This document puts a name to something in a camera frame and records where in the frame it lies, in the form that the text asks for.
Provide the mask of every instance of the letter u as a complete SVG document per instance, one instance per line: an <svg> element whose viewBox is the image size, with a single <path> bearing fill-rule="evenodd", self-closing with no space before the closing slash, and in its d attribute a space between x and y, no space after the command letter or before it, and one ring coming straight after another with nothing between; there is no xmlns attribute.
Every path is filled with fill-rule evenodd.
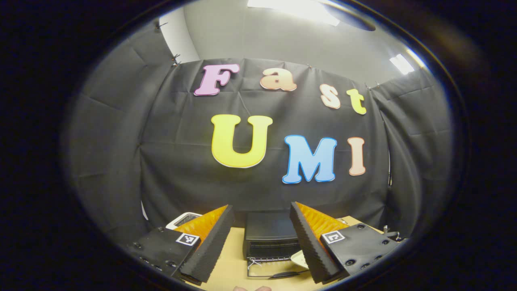
<svg viewBox="0 0 517 291"><path fill-rule="evenodd" d="M248 118L253 125L251 150L245 154L233 150L233 134L240 117L231 114L219 114L212 117L214 136L212 137L212 155L221 164L231 168L249 168L262 161L266 154L267 127L273 119L255 115Z"/></svg>

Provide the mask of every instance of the black fabric backdrop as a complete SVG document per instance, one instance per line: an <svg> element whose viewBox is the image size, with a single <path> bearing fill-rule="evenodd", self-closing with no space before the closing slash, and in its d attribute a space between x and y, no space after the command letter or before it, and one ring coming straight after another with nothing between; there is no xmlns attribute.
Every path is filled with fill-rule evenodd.
<svg viewBox="0 0 517 291"><path fill-rule="evenodd" d="M236 226L247 211L282 211L291 201L334 217L351 215L372 226L388 224L403 236L423 230L448 201L453 136L446 94L425 70L368 90L306 65L221 59L171 66L161 33L148 25L121 43L92 71L74 105L67 160L72 183L100 229L117 242L137 238L179 214L234 205ZM194 96L203 66L240 65L216 96ZM298 88L272 91L262 71L285 68ZM339 92L340 109L324 106L319 85ZM349 89L365 100L351 107ZM248 169L228 168L211 153L216 114L241 117L234 149L251 147L251 115L273 119L267 152ZM337 140L331 182L283 184L287 135L304 136L314 151L324 137ZM366 173L350 176L349 137L361 137ZM392 185L388 185L391 171ZM142 215L141 202L149 221Z"/></svg>

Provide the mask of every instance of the pink letter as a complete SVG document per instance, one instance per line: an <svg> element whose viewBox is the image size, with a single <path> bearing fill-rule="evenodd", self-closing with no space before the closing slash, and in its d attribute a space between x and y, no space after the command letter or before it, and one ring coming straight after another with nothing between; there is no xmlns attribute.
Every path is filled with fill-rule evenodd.
<svg viewBox="0 0 517 291"><path fill-rule="evenodd" d="M221 86L224 86L230 80L230 72L224 71L222 74L219 74L219 72L221 70L238 72L240 67L237 64L207 65L203 69L205 69L205 75L200 87L194 91L196 96L217 95L219 93L219 88L216 88L217 81L219 81Z"/></svg>

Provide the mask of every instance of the letter s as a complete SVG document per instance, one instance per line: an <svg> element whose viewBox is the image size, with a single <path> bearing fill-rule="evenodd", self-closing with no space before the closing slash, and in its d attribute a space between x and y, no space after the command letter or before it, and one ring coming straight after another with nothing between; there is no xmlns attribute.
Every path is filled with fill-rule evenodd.
<svg viewBox="0 0 517 291"><path fill-rule="evenodd" d="M339 98L337 97L338 91L336 88L327 85L327 84L321 84L320 85L320 91L322 92L322 101L325 106L338 109L341 107L341 102L339 101Z"/></svg>

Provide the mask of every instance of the orange letter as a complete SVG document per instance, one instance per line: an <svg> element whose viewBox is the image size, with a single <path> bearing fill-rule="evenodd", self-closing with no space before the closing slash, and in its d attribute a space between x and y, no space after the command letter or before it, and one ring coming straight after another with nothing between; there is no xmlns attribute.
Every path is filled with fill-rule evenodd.
<svg viewBox="0 0 517 291"><path fill-rule="evenodd" d="M350 137L348 139L348 144L352 148L352 168L348 173L351 176L359 176L366 172L366 168L362 164L362 145L364 144L364 139L360 137Z"/></svg>
<svg viewBox="0 0 517 291"><path fill-rule="evenodd" d="M262 73L266 76L260 79L260 85L265 89L282 89L284 91L293 91L296 89L293 74L288 70L271 68L264 70Z"/></svg>
<svg viewBox="0 0 517 291"><path fill-rule="evenodd" d="M323 94L322 101L323 104L325 104L325 106L334 109L338 109L341 107L341 102L339 102L339 98L336 96L338 94L336 88L327 84L321 84L320 91Z"/></svg>

